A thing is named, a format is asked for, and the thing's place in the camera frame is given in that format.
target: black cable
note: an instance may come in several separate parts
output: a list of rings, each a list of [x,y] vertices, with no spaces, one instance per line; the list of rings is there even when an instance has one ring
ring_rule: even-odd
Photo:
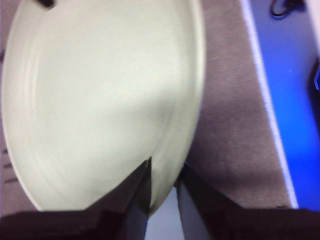
[[[272,0],[272,3],[270,5],[270,14],[274,17],[283,17],[284,15],[288,14],[292,9],[294,9],[294,7],[297,5],[295,2],[293,1],[286,1],[285,3],[285,10],[283,12],[280,13],[276,13],[274,10],[275,4],[276,4],[277,0]]]

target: blue surface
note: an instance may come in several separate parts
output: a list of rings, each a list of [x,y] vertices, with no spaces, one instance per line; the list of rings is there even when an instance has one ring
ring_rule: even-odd
[[[320,108],[310,94],[317,49],[308,13],[294,11],[275,20],[270,0],[250,3],[298,205],[320,210],[319,117],[314,115]]]

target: white plate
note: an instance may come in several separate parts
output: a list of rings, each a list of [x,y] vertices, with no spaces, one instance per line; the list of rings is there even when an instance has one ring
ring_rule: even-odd
[[[152,156],[151,209],[188,153],[203,91],[198,0],[19,6],[6,50],[9,155],[39,210],[80,210]]]

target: white strip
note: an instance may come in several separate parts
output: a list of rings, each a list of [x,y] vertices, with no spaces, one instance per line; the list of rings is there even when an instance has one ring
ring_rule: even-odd
[[[254,17],[252,14],[252,9],[250,5],[250,0],[240,0],[241,7],[242,7],[242,13],[244,17],[244,21],[246,23],[247,29],[248,29],[248,34],[249,34],[249,39],[250,39],[250,44],[251,44],[251,50],[253,54],[253,59],[255,63],[255,68],[256,68],[256,73],[258,77],[258,82],[260,85],[263,101],[264,101],[264,106],[266,108],[266,112],[268,115],[269,119],[269,124],[271,127],[271,131],[273,134],[273,139],[275,143],[275,147],[277,150],[278,158],[280,161],[280,165],[282,168],[282,174],[284,177],[286,189],[289,195],[289,200],[291,203],[292,208],[298,208],[298,202],[295,194],[295,189],[292,183],[292,179],[290,176],[287,160],[286,160],[286,155],[284,151],[284,147],[281,141],[280,137],[280,132],[278,129],[277,121],[276,121],[276,116],[272,104],[272,99],[267,83],[267,77],[266,77],[266,72],[262,60],[262,54],[260,51],[260,46],[259,46],[259,41],[258,41],[258,35],[256,31],[256,26],[254,22]]]

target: black holder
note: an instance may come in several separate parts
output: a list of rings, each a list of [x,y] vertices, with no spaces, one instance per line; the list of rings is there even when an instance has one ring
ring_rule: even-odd
[[[151,201],[151,157],[83,211],[20,212],[0,219],[1,240],[143,240]]]
[[[185,240],[320,239],[319,212],[242,208],[210,187],[187,164],[176,187]]]

